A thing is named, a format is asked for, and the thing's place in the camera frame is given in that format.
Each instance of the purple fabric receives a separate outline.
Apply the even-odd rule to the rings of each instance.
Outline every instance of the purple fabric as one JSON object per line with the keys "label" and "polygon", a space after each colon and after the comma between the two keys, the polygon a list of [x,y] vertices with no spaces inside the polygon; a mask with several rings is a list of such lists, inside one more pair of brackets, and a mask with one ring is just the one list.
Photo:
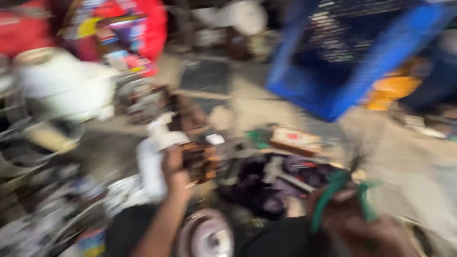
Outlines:
{"label": "purple fabric", "polygon": [[[273,156],[288,158],[287,155],[266,154],[265,158],[247,158],[243,160],[238,175],[239,182],[230,188],[220,188],[222,195],[249,208],[255,215],[277,220],[284,214],[284,200],[287,196],[300,197],[303,192],[289,183],[277,179],[272,184],[262,181],[263,169]],[[297,169],[292,172],[298,179],[312,187],[327,184],[327,176],[332,173],[330,165],[319,165],[316,168]]]}

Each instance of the blue plastic bin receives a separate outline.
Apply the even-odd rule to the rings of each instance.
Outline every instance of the blue plastic bin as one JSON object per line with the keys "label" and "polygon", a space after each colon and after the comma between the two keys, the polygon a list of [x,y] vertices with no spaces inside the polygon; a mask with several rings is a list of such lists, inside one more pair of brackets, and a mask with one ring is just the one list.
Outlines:
{"label": "blue plastic bin", "polygon": [[292,61],[295,47],[306,32],[303,28],[309,24],[308,17],[318,4],[315,0],[291,2],[266,88],[329,122],[364,97],[374,81],[426,46],[456,14],[454,8],[444,4],[415,5],[376,38],[350,76],[338,83],[332,79],[338,71],[326,70],[313,61],[308,65]]}

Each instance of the white container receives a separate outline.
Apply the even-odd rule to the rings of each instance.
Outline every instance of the white container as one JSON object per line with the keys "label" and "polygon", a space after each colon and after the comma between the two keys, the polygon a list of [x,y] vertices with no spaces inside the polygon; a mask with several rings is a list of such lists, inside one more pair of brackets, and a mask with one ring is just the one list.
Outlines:
{"label": "white container", "polygon": [[162,173],[162,160],[163,154],[159,152],[158,142],[145,139],[137,146],[137,163],[143,186],[155,202],[162,200],[168,191]]}
{"label": "white container", "polygon": [[97,116],[113,100],[118,72],[98,63],[81,62],[62,49],[27,51],[14,63],[24,96],[38,100],[48,118],[82,122]]}

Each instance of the clothing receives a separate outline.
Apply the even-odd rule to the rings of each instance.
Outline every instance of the clothing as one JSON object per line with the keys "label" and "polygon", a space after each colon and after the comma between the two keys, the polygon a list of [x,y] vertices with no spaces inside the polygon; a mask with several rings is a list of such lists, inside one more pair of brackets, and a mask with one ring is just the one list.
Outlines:
{"label": "clothing", "polygon": [[[106,230],[106,257],[128,257],[143,237],[158,206],[129,207]],[[309,233],[306,217],[271,222],[239,248],[236,257],[347,257],[343,244],[327,233]]]}

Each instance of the concrete floor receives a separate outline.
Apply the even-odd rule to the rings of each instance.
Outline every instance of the concrete floor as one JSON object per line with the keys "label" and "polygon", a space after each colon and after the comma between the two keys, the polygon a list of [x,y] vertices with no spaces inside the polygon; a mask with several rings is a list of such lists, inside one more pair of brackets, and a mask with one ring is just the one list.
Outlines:
{"label": "concrete floor", "polygon": [[[156,82],[180,90],[183,70],[192,63],[195,61],[164,53],[158,62],[160,72],[155,77]],[[302,131],[324,133],[322,136],[334,142],[339,141],[340,128],[349,135],[362,138],[364,147],[371,153],[363,169],[369,178],[382,181],[369,192],[376,210],[418,220],[430,230],[429,235],[439,248],[439,256],[457,256],[457,194],[454,189],[457,184],[457,143],[421,137],[402,128],[384,113],[360,107],[352,108],[337,124],[320,123],[297,106],[263,89],[267,65],[232,62],[229,65],[233,74],[228,94],[184,92],[208,101],[225,100],[223,108],[233,117],[228,123],[234,136],[242,136],[246,130],[274,122]],[[87,125],[84,140],[93,142],[89,147],[91,151],[103,153],[92,155],[87,165],[101,181],[136,172],[135,146],[146,132],[143,127],[126,124],[125,118],[119,117]],[[109,136],[100,136],[100,131],[108,132]],[[113,140],[116,141],[114,145],[108,143]],[[336,152],[336,158],[344,156],[341,154],[343,147],[336,147],[333,152]]]}

